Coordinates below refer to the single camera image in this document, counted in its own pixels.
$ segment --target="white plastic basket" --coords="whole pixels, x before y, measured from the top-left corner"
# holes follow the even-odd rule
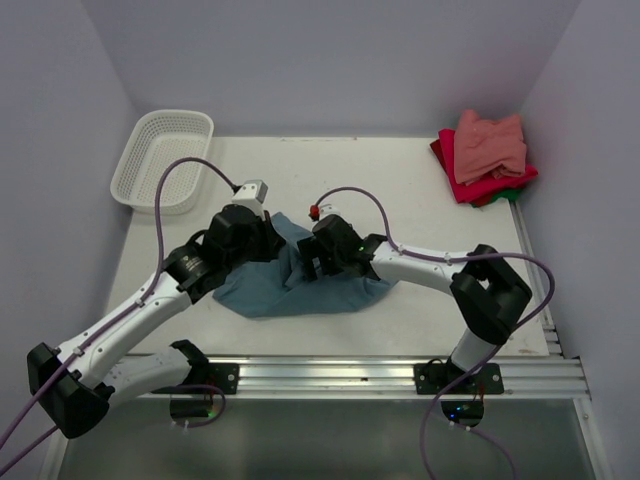
[[[136,124],[111,180],[111,195],[135,210],[153,213],[158,182],[167,167],[183,157],[206,158],[213,135],[208,115],[188,110],[157,110]],[[196,203],[202,185],[199,163],[171,172],[162,188],[160,211],[180,214]]]

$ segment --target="green cloth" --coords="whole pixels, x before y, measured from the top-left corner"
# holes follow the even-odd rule
[[[500,199],[500,198],[506,198],[509,201],[515,202],[516,200],[518,200],[518,197],[520,196],[520,194],[522,193],[522,188],[506,188],[496,194],[493,195],[493,197],[491,197],[491,200],[489,200],[487,203],[483,204],[483,205],[476,205],[474,203],[471,203],[471,205],[473,205],[473,208],[481,208],[484,207],[485,205],[490,205],[493,202],[495,202],[496,200]]]

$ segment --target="table surface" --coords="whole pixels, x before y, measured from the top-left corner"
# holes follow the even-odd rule
[[[265,208],[282,211],[309,229],[309,205],[319,195],[338,186],[359,186],[380,199],[394,239],[405,245],[466,251],[485,243],[498,251],[521,252],[506,201],[481,209],[455,203],[429,148],[432,140],[220,137],[213,140],[209,158],[236,183],[264,180],[269,186]],[[183,215],[163,217],[167,252],[208,227],[231,198],[216,175],[203,175],[196,206]],[[346,192],[331,202],[362,236],[384,233],[380,214],[366,197]],[[153,216],[134,213],[109,309],[151,275],[156,248]],[[529,278],[522,262],[514,267]],[[246,319],[207,296],[167,321],[132,353],[154,353],[186,338],[210,355],[449,355],[464,329],[452,297],[404,282],[376,305],[350,314]],[[499,353],[548,354],[537,319],[515,332]]]

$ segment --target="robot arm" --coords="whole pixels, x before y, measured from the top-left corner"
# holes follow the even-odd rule
[[[347,272],[374,280],[406,281],[455,299],[467,329],[447,361],[449,379],[472,370],[504,345],[531,300],[531,289],[504,259],[455,264],[418,259],[403,255],[382,235],[361,238],[332,206],[324,206],[319,213],[313,237],[298,243],[309,280],[317,278],[314,261],[318,259],[325,275]],[[402,250],[438,258],[496,253],[487,245],[478,245],[471,253],[408,246]]]
[[[42,343],[29,352],[27,366],[33,394],[70,355],[78,357],[40,398],[42,407],[67,438],[89,431],[110,406],[162,387],[206,383],[208,361],[188,341],[175,342],[166,351],[149,357],[121,360],[162,323],[222,285],[236,268],[246,262],[277,258],[285,242],[262,209],[266,190],[261,181],[240,187],[207,230],[167,256],[153,292],[144,301],[140,296],[150,287],[153,276],[88,330],[56,349]],[[87,348],[80,348],[86,338],[132,305],[137,308]]]

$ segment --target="blue cloth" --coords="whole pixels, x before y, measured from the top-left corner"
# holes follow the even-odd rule
[[[311,232],[282,213],[276,213],[271,221],[287,242],[278,260],[247,263],[213,292],[214,299],[234,312],[247,318],[357,312],[376,303],[393,287],[346,273],[324,276],[319,265],[318,280],[305,281],[297,243]]]

